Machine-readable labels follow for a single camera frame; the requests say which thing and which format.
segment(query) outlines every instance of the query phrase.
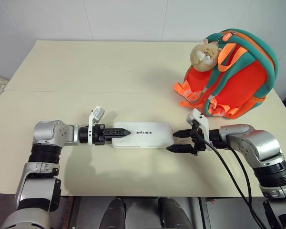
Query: floor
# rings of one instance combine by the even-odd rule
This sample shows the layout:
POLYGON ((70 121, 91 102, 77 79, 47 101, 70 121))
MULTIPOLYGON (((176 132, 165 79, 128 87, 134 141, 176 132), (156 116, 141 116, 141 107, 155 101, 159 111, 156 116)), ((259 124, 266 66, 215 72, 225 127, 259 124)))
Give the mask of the floor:
MULTIPOLYGON (((14 211, 13 198, 14 195, 0 194, 0 225, 14 211)), ((79 203, 78 209, 73 212, 71 216, 73 223, 68 226, 68 229, 97 229, 105 210, 113 199, 114 197, 77 198, 79 203)), ((198 198, 174 199, 184 209, 194 228, 202 229, 203 222, 198 198)), ((55 229, 62 228, 67 200, 67 198, 61 198, 58 210, 51 213, 51 226, 55 229)), ((161 228, 157 210, 157 198, 123 198, 123 200, 127 208, 127 229, 161 228)), ((263 201, 264 198, 253 198, 253 206, 263 222, 268 225, 262 205, 263 201)), ((241 198, 216 199, 215 202, 207 202, 206 206, 211 229, 259 228, 241 198)))

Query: tabletop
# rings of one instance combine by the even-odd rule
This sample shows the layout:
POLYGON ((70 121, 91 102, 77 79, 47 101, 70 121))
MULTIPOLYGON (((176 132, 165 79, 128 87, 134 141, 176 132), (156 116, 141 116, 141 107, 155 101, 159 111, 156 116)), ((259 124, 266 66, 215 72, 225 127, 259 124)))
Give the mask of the tabletop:
MULTIPOLYGON (((113 122, 161 121, 170 123, 174 131, 190 128, 185 121, 190 109, 178 106, 181 98, 173 91, 172 85, 183 80, 193 43, 95 43, 96 46, 94 42, 38 42, 1 95, 0 193, 15 193, 23 165, 30 155, 33 128, 39 121, 59 119, 66 124, 85 126, 91 109, 100 105, 105 109, 101 123, 106 126, 111 126, 113 122), (68 58, 56 54, 54 47, 69 53, 69 56, 76 53, 75 59, 85 60, 83 55, 86 58, 90 56, 93 61, 78 61, 76 67, 71 67, 68 58), (116 65, 113 70, 109 67, 113 67, 113 57, 109 58, 112 65, 105 61, 105 57, 100 58, 99 62, 96 58, 103 56, 101 51, 106 47, 112 47, 114 53, 124 50, 120 58, 115 57, 119 66, 116 65), (140 53, 137 60, 146 59, 146 62, 136 64, 133 56, 125 54, 133 53, 134 47, 140 53), (61 68, 68 68, 65 75, 57 72, 58 79, 52 72, 61 71, 55 63, 61 68)), ((210 129, 222 125, 249 124, 255 129, 269 131, 280 142, 286 157, 286 109, 274 90, 262 105, 236 120, 220 117, 208 120, 210 129)), ((189 143, 189 139, 174 140, 175 143, 189 143)), ((243 173, 233 154, 226 150, 220 150, 220 153, 247 195, 243 173)), ((252 169, 240 157, 251 181, 252 195, 262 196, 252 169)), ((174 154, 163 148, 116 149, 111 144, 66 146, 61 151, 60 166, 58 177, 62 180, 62 195, 239 196, 225 168, 212 151, 193 156, 174 154)))

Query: orange backpack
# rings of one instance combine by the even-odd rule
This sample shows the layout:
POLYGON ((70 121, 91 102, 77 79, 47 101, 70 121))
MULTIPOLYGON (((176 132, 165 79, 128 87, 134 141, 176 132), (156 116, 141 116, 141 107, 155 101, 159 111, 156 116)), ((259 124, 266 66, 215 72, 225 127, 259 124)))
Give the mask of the orange backpack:
POLYGON ((179 105, 197 108, 206 116, 236 119, 265 100, 277 76, 278 60, 264 41, 244 30, 228 29, 207 39, 222 48, 217 65, 206 72, 190 66, 184 83, 174 85, 186 99, 179 105))

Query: plush toy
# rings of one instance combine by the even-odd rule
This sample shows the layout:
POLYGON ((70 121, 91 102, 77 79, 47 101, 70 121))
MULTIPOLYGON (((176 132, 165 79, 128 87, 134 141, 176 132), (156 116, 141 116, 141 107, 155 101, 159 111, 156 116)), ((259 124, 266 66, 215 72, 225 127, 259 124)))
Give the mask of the plush toy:
POLYGON ((192 66, 200 72, 206 72, 217 64, 218 54, 221 48, 217 42, 208 43, 207 39, 203 39, 201 44, 195 46, 191 52, 190 60, 192 66))

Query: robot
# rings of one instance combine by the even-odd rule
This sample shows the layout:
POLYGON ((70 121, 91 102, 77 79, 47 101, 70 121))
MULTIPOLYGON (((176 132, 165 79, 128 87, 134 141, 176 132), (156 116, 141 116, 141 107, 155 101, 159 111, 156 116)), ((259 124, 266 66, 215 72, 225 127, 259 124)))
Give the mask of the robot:
MULTIPOLYGON (((60 120, 36 124, 31 155, 24 165, 15 196, 17 210, 8 216, 1 229, 51 228, 49 212, 58 208, 61 194, 61 181, 56 178, 61 149, 80 143, 104 145, 112 138, 130 134, 122 128, 94 124, 103 114, 104 110, 97 106, 86 127, 66 125, 60 120)), ((227 125, 209 130, 206 117, 196 109, 186 120, 192 128, 177 131, 174 136, 190 137, 194 146, 174 144, 166 149, 196 156, 200 151, 216 150, 214 147, 240 152, 253 169, 267 198, 263 205, 269 224, 275 229, 286 228, 286 161, 278 140, 269 132, 255 130, 250 125, 227 125)))

